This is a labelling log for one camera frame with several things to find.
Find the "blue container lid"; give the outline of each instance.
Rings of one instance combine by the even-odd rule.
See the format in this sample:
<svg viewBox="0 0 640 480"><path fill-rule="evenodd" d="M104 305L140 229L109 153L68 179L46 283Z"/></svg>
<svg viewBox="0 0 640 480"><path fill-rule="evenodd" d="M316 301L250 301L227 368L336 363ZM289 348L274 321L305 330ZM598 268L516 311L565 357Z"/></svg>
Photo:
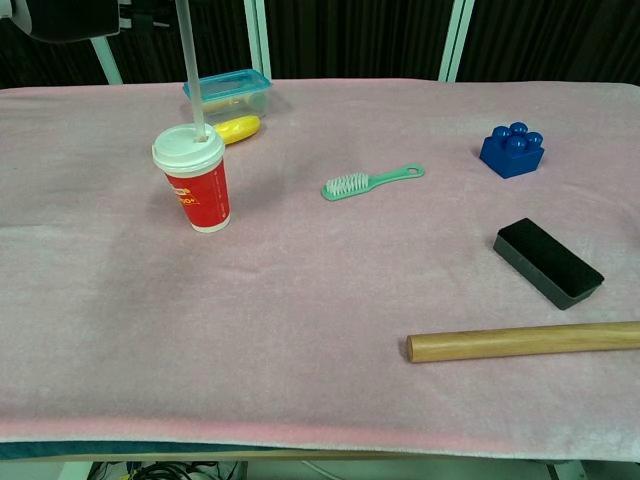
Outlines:
<svg viewBox="0 0 640 480"><path fill-rule="evenodd" d="M271 82L260 72L251 68L200 79L202 101L205 103L259 92L269 87L271 87ZM188 82L184 83L182 90L187 97L191 98Z"/></svg>

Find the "clear plastic container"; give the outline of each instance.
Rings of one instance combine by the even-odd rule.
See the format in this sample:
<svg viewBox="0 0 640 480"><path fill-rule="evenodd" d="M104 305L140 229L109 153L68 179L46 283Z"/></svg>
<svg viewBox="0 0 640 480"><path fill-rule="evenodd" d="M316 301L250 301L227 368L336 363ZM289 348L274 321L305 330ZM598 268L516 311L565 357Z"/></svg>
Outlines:
<svg viewBox="0 0 640 480"><path fill-rule="evenodd" d="M200 79L204 114L208 123L219 123L244 115L266 115L271 82L252 69ZM189 84L182 87L191 98Z"/></svg>

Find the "green hairbrush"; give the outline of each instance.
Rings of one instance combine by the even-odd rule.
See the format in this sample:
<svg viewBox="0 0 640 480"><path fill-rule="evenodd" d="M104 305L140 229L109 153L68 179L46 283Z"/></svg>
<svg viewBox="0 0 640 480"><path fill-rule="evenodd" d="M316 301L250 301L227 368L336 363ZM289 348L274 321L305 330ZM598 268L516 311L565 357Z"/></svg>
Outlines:
<svg viewBox="0 0 640 480"><path fill-rule="evenodd" d="M335 200L353 197L354 195L360 195L361 193L367 193L384 183L405 180L407 178L417 178L422 175L424 175L424 167L419 163L410 163L402 168L381 175L369 176L366 173L352 173L351 175L343 175L342 177L329 180L325 186L322 187L322 196L333 202Z"/></svg>

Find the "hairbrush handle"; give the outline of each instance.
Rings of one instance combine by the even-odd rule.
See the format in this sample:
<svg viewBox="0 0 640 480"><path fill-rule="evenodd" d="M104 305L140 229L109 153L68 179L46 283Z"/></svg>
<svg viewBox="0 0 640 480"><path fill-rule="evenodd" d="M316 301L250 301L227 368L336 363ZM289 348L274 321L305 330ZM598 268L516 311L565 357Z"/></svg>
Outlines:
<svg viewBox="0 0 640 480"><path fill-rule="evenodd" d="M369 188L371 189L384 183L395 182L396 180L404 180L405 178L421 177L422 175L424 175L424 167L422 165L419 163L409 163L397 170L370 176Z"/></svg>
<svg viewBox="0 0 640 480"><path fill-rule="evenodd" d="M411 363L640 348L640 321L409 335Z"/></svg>

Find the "pink blanket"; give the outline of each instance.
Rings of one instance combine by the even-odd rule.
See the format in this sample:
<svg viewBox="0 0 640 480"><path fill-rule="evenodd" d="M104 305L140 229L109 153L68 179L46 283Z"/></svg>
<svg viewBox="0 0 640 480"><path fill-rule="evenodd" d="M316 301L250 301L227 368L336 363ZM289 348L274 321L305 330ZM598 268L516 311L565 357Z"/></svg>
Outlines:
<svg viewBox="0 0 640 480"><path fill-rule="evenodd" d="M640 89L278 81L196 233L150 147L179 85L0 92L0 441L640 460L640 351L411 365L407 334L640 319ZM524 121L547 149L477 157ZM330 203L338 175L427 174ZM491 249L530 217L606 277L560 311Z"/></svg>

